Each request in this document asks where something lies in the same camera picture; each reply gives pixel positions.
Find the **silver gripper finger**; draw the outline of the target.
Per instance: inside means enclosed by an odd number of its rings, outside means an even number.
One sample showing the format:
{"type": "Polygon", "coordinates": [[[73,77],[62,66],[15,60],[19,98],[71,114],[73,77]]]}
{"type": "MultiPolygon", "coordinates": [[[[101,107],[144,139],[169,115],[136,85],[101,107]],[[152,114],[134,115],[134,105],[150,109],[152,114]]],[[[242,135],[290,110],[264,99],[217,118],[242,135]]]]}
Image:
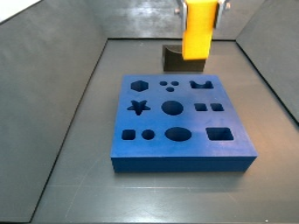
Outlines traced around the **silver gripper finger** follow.
{"type": "Polygon", "coordinates": [[[176,0],[177,7],[173,10],[173,13],[180,17],[181,19],[181,30],[185,31],[186,27],[186,3],[185,0],[176,0]]]}
{"type": "Polygon", "coordinates": [[[214,11],[214,21],[213,28],[217,29],[220,26],[221,15],[224,11],[229,9],[229,0],[217,0],[216,11],[214,11]]]}

